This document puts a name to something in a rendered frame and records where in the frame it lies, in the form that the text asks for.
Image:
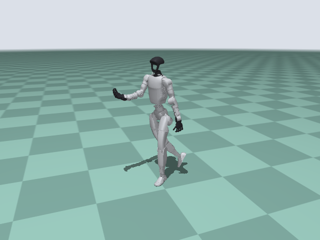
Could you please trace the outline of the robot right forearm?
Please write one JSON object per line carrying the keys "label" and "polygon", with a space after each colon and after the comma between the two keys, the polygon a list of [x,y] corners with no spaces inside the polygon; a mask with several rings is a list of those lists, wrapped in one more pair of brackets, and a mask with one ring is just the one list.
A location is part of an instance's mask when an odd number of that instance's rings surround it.
{"label": "robot right forearm", "polygon": [[[133,99],[137,99],[138,98],[138,94],[136,92],[132,93],[132,94],[124,94],[124,98],[126,98],[126,101],[130,101]],[[125,101],[125,100],[124,100]]]}

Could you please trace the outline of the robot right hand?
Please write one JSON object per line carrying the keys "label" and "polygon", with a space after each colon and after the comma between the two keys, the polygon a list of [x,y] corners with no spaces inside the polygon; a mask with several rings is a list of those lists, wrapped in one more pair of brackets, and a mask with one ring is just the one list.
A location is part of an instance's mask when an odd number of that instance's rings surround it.
{"label": "robot right hand", "polygon": [[124,94],[120,94],[118,93],[118,91],[116,90],[116,88],[113,89],[113,95],[115,98],[121,99],[123,101],[126,101],[127,98],[125,98]]}

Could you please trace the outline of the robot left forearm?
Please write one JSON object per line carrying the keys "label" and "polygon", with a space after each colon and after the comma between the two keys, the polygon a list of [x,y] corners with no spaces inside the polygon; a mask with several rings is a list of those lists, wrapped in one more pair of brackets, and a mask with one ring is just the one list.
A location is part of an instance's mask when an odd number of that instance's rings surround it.
{"label": "robot left forearm", "polygon": [[181,121],[181,113],[179,112],[178,103],[175,98],[173,98],[174,104],[171,106],[174,112],[174,116],[177,118],[177,122]]}

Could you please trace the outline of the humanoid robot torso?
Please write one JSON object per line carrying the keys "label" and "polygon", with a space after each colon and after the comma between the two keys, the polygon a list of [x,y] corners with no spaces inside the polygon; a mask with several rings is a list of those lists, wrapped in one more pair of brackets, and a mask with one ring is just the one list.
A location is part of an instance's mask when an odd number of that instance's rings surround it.
{"label": "humanoid robot torso", "polygon": [[168,97],[168,93],[166,88],[163,86],[162,79],[167,77],[163,74],[163,76],[161,74],[157,74],[157,77],[153,75],[155,75],[155,73],[152,72],[152,74],[148,76],[148,94],[150,102],[155,104],[153,106],[155,107],[154,115],[158,120],[161,120],[161,117],[163,117],[164,114],[168,115],[167,109],[162,105],[166,102]]}

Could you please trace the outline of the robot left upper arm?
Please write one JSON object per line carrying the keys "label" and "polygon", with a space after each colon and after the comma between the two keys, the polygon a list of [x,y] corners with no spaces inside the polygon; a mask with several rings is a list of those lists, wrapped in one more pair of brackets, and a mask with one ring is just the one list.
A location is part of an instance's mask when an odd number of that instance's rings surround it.
{"label": "robot left upper arm", "polygon": [[172,82],[172,80],[169,79],[169,78],[163,78],[163,79],[162,79],[162,84],[163,84],[163,86],[166,88],[167,94],[168,94],[168,96],[169,96],[168,104],[169,104],[169,105],[173,105],[173,104],[174,104],[173,98],[175,98],[175,93],[174,93],[174,89],[173,89],[173,82]]}

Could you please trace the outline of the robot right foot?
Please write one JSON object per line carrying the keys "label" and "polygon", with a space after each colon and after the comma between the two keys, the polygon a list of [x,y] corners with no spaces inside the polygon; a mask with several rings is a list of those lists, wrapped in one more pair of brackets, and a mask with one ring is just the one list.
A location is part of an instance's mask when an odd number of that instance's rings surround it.
{"label": "robot right foot", "polygon": [[183,159],[185,158],[186,154],[187,154],[187,153],[185,153],[185,152],[182,152],[182,153],[180,154],[181,156],[180,156],[180,158],[178,158],[177,167],[180,167],[180,165],[182,164]]}

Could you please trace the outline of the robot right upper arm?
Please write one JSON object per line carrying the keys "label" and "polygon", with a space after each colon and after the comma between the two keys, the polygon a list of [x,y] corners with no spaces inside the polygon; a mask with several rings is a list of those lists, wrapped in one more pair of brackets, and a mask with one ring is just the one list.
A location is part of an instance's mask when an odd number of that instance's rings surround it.
{"label": "robot right upper arm", "polygon": [[148,87],[148,77],[149,77],[149,74],[146,74],[144,77],[143,77],[143,82],[141,84],[141,87],[140,87],[140,90],[137,90],[136,93],[137,93],[137,96],[138,97],[143,97],[144,96],[144,93]]}

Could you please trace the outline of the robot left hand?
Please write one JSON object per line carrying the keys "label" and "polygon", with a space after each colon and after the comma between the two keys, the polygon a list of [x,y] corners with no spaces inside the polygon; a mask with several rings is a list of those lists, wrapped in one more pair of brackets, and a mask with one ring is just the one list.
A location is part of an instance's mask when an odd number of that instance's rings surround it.
{"label": "robot left hand", "polygon": [[176,128],[175,132],[179,132],[179,131],[183,130],[183,124],[181,123],[181,121],[182,121],[182,119],[180,121],[177,121],[177,118],[175,117],[176,124],[175,124],[173,131],[175,130],[175,128]]}

